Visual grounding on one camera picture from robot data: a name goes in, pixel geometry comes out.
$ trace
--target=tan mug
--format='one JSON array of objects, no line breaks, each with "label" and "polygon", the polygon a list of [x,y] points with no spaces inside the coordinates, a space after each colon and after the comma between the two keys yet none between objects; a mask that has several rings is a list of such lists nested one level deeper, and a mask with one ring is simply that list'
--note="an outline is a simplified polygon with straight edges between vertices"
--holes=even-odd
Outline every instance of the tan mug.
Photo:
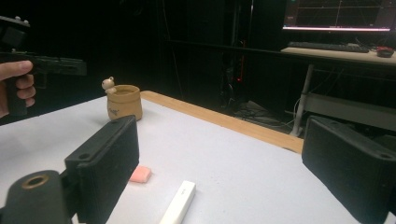
[{"label": "tan mug", "polygon": [[107,94],[107,113],[110,119],[118,119],[135,115],[136,120],[142,119],[142,101],[140,90],[132,85],[119,85],[116,91]]}]

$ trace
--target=finger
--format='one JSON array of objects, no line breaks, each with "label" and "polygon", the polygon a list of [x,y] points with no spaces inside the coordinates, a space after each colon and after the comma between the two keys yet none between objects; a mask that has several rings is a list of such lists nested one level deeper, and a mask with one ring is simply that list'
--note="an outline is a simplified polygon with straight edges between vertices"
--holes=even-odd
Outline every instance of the finger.
[{"label": "finger", "polygon": [[32,106],[32,105],[34,105],[34,104],[35,104],[35,98],[28,98],[28,99],[26,99],[26,106],[27,106],[27,107]]},{"label": "finger", "polygon": [[29,87],[26,89],[21,89],[17,91],[18,97],[21,99],[28,99],[35,96],[35,87]]},{"label": "finger", "polygon": [[6,84],[0,82],[0,118],[8,114]]},{"label": "finger", "polygon": [[32,70],[32,68],[33,64],[30,61],[0,63],[0,80],[25,75]]},{"label": "finger", "polygon": [[26,89],[28,87],[33,86],[35,84],[35,79],[33,75],[26,75],[23,77],[20,77],[16,81],[16,86],[18,89]]}]

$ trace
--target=monitor screen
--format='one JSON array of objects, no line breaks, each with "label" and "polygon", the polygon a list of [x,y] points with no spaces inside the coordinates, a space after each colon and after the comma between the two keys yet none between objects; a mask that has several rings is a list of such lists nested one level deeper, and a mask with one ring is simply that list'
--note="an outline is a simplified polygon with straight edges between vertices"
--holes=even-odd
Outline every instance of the monitor screen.
[{"label": "monitor screen", "polygon": [[395,32],[393,0],[288,0],[283,30]]}]

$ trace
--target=small figurine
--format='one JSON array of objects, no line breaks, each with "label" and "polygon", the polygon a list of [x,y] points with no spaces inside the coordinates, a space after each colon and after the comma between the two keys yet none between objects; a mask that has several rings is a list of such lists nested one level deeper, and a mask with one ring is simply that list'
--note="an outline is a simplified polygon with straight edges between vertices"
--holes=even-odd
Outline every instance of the small figurine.
[{"label": "small figurine", "polygon": [[105,90],[107,94],[114,93],[116,88],[114,88],[114,77],[110,77],[108,79],[103,80],[102,88]]}]

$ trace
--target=pink eraser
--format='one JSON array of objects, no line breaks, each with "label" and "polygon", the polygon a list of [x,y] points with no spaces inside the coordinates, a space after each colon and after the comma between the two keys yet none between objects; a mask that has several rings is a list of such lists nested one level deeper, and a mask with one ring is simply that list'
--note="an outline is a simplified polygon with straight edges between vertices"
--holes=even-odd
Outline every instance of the pink eraser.
[{"label": "pink eraser", "polygon": [[150,176],[151,176],[150,168],[146,166],[138,165],[136,166],[136,169],[134,169],[134,172],[132,173],[131,178],[129,178],[129,180],[137,183],[146,183],[148,182]]}]

